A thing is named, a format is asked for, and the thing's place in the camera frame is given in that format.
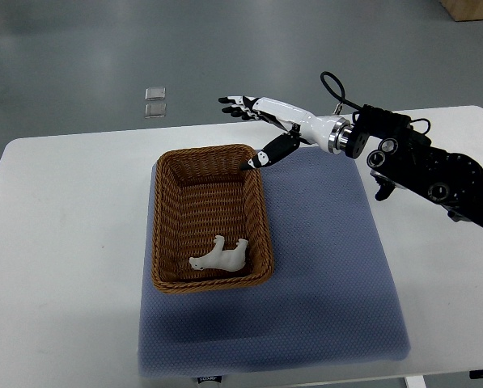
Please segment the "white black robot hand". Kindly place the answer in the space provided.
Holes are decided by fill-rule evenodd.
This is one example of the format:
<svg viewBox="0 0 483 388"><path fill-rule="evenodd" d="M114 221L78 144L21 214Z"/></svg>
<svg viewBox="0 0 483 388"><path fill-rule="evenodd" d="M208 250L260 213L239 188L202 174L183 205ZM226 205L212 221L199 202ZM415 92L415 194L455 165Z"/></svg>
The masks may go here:
<svg viewBox="0 0 483 388"><path fill-rule="evenodd" d="M295 152L304 143L317 145L323 151L338 154L352 132L350 122L339 116L318 117L296 106L267 97L227 96L218 99L222 112L242 120L262 120L282 134L240 163L240 170L269 167Z"/></svg>

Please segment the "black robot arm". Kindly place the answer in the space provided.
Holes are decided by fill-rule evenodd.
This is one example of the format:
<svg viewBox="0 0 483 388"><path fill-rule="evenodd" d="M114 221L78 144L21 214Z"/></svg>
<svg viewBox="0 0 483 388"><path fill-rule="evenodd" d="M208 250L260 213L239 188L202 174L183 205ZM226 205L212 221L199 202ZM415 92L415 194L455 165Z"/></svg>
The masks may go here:
<svg viewBox="0 0 483 388"><path fill-rule="evenodd" d="M483 228L483 167L477 161L433 147L425 132L414 130L410 116L366 104L352 120L338 141L346 156L358 157L369 137L380 139L366 157L379 185L377 201L403 187L445 209L452 221Z"/></svg>

